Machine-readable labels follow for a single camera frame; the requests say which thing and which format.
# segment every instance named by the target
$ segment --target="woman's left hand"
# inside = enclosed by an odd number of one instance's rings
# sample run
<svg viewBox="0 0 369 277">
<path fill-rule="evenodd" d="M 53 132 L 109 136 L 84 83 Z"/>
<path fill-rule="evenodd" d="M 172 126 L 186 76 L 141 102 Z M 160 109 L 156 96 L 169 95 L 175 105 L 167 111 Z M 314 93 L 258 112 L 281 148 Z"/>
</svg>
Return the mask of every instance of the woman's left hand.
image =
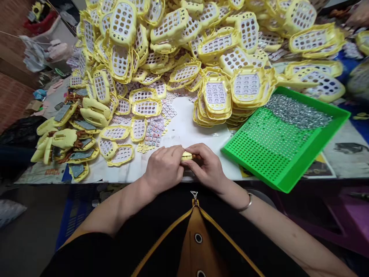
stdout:
<svg viewBox="0 0 369 277">
<path fill-rule="evenodd" d="M 180 183 L 184 170 L 180 163 L 184 151 L 181 145 L 169 148 L 163 146 L 151 155 L 141 178 L 154 196 Z"/>
</svg>

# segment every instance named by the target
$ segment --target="cardboard box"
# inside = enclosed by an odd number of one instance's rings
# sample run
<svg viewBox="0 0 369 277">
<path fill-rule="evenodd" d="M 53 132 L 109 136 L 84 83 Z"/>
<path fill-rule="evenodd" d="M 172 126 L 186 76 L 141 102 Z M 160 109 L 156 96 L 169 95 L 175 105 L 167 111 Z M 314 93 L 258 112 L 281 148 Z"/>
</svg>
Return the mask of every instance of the cardboard box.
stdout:
<svg viewBox="0 0 369 277">
<path fill-rule="evenodd" d="M 42 102 L 38 100 L 32 100 L 26 107 L 26 111 L 28 112 L 38 112 L 40 107 L 42 106 Z"/>
</svg>

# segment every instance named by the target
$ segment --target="woman's right hand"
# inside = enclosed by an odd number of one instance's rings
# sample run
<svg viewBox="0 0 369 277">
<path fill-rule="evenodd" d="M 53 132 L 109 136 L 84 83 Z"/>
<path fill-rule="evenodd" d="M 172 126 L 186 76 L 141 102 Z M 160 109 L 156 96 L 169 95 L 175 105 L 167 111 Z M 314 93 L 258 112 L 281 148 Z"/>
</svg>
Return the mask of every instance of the woman's right hand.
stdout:
<svg viewBox="0 0 369 277">
<path fill-rule="evenodd" d="M 186 151 L 199 155 L 204 161 L 200 167 L 193 160 L 182 161 L 181 164 L 188 166 L 201 183 L 217 194 L 224 194 L 226 183 L 229 179 L 225 176 L 219 157 L 205 144 L 194 144 Z"/>
</svg>

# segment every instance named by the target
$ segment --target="red container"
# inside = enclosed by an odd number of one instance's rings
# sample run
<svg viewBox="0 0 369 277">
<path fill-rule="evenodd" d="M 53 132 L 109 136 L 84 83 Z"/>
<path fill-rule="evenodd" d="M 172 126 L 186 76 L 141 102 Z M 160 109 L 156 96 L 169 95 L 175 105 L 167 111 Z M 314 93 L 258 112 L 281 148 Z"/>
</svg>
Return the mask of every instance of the red container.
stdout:
<svg viewBox="0 0 369 277">
<path fill-rule="evenodd" d="M 50 11 L 50 13 L 40 23 L 31 24 L 31 22 L 27 20 L 27 22 L 23 24 L 23 27 L 30 30 L 34 35 L 39 35 L 48 31 L 57 17 L 57 12 L 53 10 Z"/>
</svg>

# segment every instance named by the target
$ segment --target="forearm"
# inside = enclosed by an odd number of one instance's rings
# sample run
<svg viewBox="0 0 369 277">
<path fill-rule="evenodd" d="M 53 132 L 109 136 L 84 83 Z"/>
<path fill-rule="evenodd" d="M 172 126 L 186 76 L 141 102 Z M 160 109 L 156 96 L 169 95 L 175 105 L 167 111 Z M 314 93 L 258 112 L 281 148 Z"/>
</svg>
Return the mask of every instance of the forearm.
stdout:
<svg viewBox="0 0 369 277">
<path fill-rule="evenodd" d="M 235 209 L 249 203 L 247 191 L 229 181 L 220 197 Z M 288 217 L 253 195 L 251 206 L 241 215 L 299 264 L 310 276 L 356 276 L 326 247 Z"/>
<path fill-rule="evenodd" d="M 131 216 L 153 201 L 155 195 L 143 178 L 129 184 L 97 206 L 65 242 L 92 232 L 114 236 Z"/>
</svg>

